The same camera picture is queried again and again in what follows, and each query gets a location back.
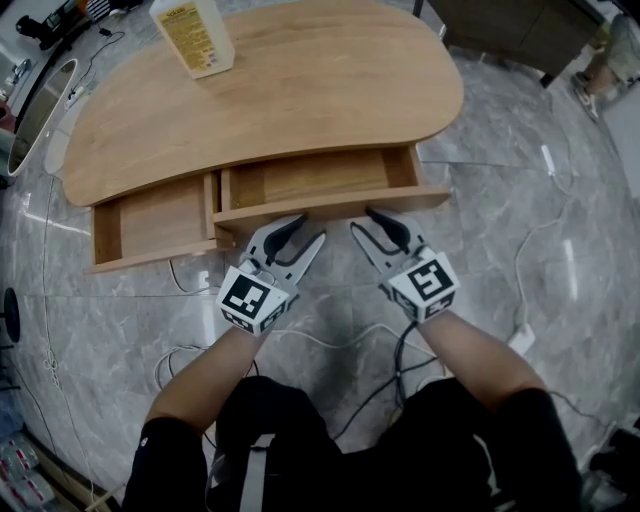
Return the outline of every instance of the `white cable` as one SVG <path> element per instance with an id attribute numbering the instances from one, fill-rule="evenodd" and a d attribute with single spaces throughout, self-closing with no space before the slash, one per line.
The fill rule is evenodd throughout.
<path id="1" fill-rule="evenodd" d="M 524 324 L 528 323 L 528 315 L 529 315 L 527 297 L 524 293 L 524 286 L 522 284 L 522 275 L 520 274 L 520 256 L 522 255 L 524 248 L 529 242 L 531 235 L 533 235 L 537 231 L 540 231 L 542 229 L 558 224 L 563 219 L 564 214 L 567 211 L 569 204 L 571 203 L 571 199 L 573 198 L 573 195 L 571 194 L 571 192 L 569 190 L 566 190 L 564 187 L 562 187 L 562 185 L 560 185 L 560 182 L 558 181 L 555 173 L 550 174 L 550 176 L 551 176 L 551 181 L 558 188 L 558 190 L 560 190 L 560 192 L 562 192 L 564 195 L 567 196 L 567 200 L 565 201 L 564 205 L 562 206 L 562 210 L 560 210 L 560 213 L 555 219 L 531 228 L 527 233 L 527 235 L 524 237 L 524 240 L 520 244 L 520 247 L 518 247 L 518 250 L 516 251 L 514 266 L 516 271 L 516 282 L 518 284 L 518 293 L 520 294 L 520 306 L 518 307 L 518 312 L 517 312 L 516 330 L 518 330 Z"/>
<path id="2" fill-rule="evenodd" d="M 389 326 L 384 324 L 373 324 L 367 327 L 364 331 L 362 331 L 362 333 L 356 336 L 353 340 L 349 341 L 348 343 L 344 343 L 343 345 L 332 345 L 331 343 L 327 343 L 326 341 L 319 340 L 318 338 L 316 338 L 315 336 L 312 336 L 311 334 L 307 334 L 306 332 L 302 332 L 302 331 L 296 331 L 293 329 L 279 329 L 272 332 L 275 334 L 297 334 L 299 336 L 302 336 L 303 338 L 307 338 L 313 341 L 314 343 L 317 343 L 321 347 L 329 348 L 332 350 L 343 350 L 349 347 L 353 347 L 354 345 L 357 345 L 358 343 L 360 343 L 374 329 L 383 329 L 393 334 L 393 336 L 395 336 L 396 338 L 400 338 L 399 334 L 397 334 Z M 433 352 L 431 352 L 430 350 L 424 347 L 420 347 L 419 345 L 415 345 L 409 341 L 405 341 L 405 344 L 413 348 L 414 350 L 427 354 L 431 357 L 437 357 Z M 162 382 L 160 380 L 160 367 L 162 366 L 162 363 L 164 361 L 167 361 L 170 356 L 172 356 L 176 352 L 180 352 L 181 350 L 184 350 L 187 352 L 202 352 L 204 350 L 207 350 L 207 348 L 209 347 L 198 347 L 197 345 L 176 345 L 175 347 L 172 347 L 168 352 L 160 356 L 160 359 L 158 359 L 158 362 L 153 367 L 153 380 L 158 390 L 162 389 Z M 443 370 L 443 374 L 446 375 L 446 368 L 444 365 L 442 365 L 442 370 Z"/>
<path id="3" fill-rule="evenodd" d="M 302 336 L 304 338 L 307 338 L 311 341 L 313 341 L 314 343 L 317 343 L 318 345 L 325 347 L 325 348 L 329 348 L 332 350 L 342 350 L 342 349 L 346 349 L 349 347 L 353 347 L 354 345 L 357 345 L 358 343 L 360 343 L 366 336 L 367 334 L 369 334 L 371 331 L 373 331 L 374 329 L 383 329 L 391 334 L 393 334 L 393 336 L 395 336 L 396 338 L 400 338 L 400 335 L 398 333 L 396 333 L 394 330 L 392 330 L 389 326 L 384 325 L 384 324 L 373 324 L 370 327 L 367 327 L 364 331 L 362 331 L 362 333 L 360 333 L 358 336 L 356 336 L 354 339 L 352 339 L 351 341 L 344 343 L 342 345 L 332 345 L 331 343 L 327 343 L 326 341 L 321 341 L 318 338 L 312 336 L 311 334 L 307 334 L 306 332 L 302 332 L 302 331 L 296 331 L 293 329 L 277 329 L 274 330 L 273 332 L 275 334 L 297 334 L 299 336 Z M 423 352 L 431 357 L 437 357 L 433 352 L 431 352 L 430 350 L 424 348 L 424 347 L 420 347 L 418 345 L 415 345 L 409 341 L 405 341 L 405 345 L 408 345 L 409 347 L 418 350 L 419 352 Z"/>
<path id="4" fill-rule="evenodd" d="M 73 433 L 76 437 L 76 441 L 78 441 L 78 446 L 80 446 L 80 451 L 82 452 L 82 456 L 84 457 L 85 465 L 87 466 L 88 475 L 87 478 L 91 483 L 91 503 L 95 502 L 95 494 L 94 494 L 94 483 L 93 483 L 93 471 L 91 469 L 91 464 L 89 464 L 89 458 L 87 457 L 87 453 L 84 451 L 84 446 L 80 441 L 80 436 L 78 435 L 78 430 L 76 429 L 76 424 L 73 421 L 73 415 L 71 414 L 71 407 L 69 407 L 69 401 L 67 400 L 67 396 L 62 390 L 62 386 L 60 385 L 60 379 L 58 378 L 58 361 L 56 359 L 55 353 L 53 351 L 53 347 L 51 346 L 51 335 L 49 334 L 49 316 L 47 313 L 47 294 L 45 293 L 45 262 L 47 256 L 47 226 L 49 225 L 49 208 L 51 207 L 51 195 L 53 194 L 53 179 L 51 180 L 51 187 L 49 187 L 49 197 L 47 199 L 47 215 L 45 219 L 45 229 L 43 236 L 43 245 L 42 245 L 42 295 L 43 295 L 43 304 L 44 304 L 44 327 L 45 334 L 47 335 L 47 358 L 43 361 L 43 366 L 45 370 L 51 372 L 51 382 L 53 386 L 60 392 L 62 398 L 64 399 L 64 403 L 67 406 L 67 412 L 69 413 L 69 420 L 71 421 L 71 427 L 73 429 Z"/>
<path id="5" fill-rule="evenodd" d="M 180 290 L 182 293 L 184 293 L 185 295 L 196 295 L 198 293 L 202 293 L 205 292 L 207 290 L 212 290 L 214 288 L 216 288 L 217 290 L 220 290 L 219 286 L 213 285 L 213 286 L 207 286 L 205 288 L 200 288 L 199 290 L 195 290 L 195 291 L 189 291 L 189 290 L 185 290 L 182 286 L 180 286 L 180 283 L 178 282 L 178 279 L 176 278 L 176 272 L 173 269 L 173 262 L 171 261 L 171 259 L 169 259 L 169 270 L 171 271 L 171 277 L 173 278 L 173 282 L 176 285 L 176 288 L 178 288 L 178 290 Z"/>

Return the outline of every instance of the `black sleeve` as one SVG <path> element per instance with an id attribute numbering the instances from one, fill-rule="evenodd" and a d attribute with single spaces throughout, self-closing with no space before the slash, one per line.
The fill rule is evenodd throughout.
<path id="1" fill-rule="evenodd" d="M 186 423 L 158 418 L 142 429 L 122 509 L 204 511 L 207 463 Z"/>
<path id="2" fill-rule="evenodd" d="M 560 418 L 545 391 L 528 389 L 510 397 L 496 414 L 498 474 L 519 512 L 580 510 L 582 480 Z"/>

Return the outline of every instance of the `marker cube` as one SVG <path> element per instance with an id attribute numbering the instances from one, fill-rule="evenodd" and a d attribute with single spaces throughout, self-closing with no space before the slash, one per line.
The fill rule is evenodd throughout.
<path id="1" fill-rule="evenodd" d="M 419 263 L 389 279 L 384 291 L 410 318 L 422 323 L 453 304 L 460 282 L 443 252 L 427 249 L 420 257 Z"/>
<path id="2" fill-rule="evenodd" d="M 287 308 L 289 294 L 235 267 L 229 268 L 216 304 L 234 326 L 258 336 Z"/>

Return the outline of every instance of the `cabinet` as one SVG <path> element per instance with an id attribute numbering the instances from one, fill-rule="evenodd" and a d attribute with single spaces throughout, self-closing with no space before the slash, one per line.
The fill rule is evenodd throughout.
<path id="1" fill-rule="evenodd" d="M 605 21 L 585 0 L 431 0 L 445 46 L 499 55 L 544 71 L 547 87 Z"/>

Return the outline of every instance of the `mirror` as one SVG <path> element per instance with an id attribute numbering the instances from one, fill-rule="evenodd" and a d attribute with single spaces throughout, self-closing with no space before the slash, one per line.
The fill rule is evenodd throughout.
<path id="1" fill-rule="evenodd" d="M 77 74 L 77 59 L 70 60 L 45 82 L 42 89 L 26 107 L 22 122 L 16 131 L 7 173 L 10 177 L 20 174 L 33 156 L 34 146 L 42 140 L 55 109 L 64 104 Z"/>

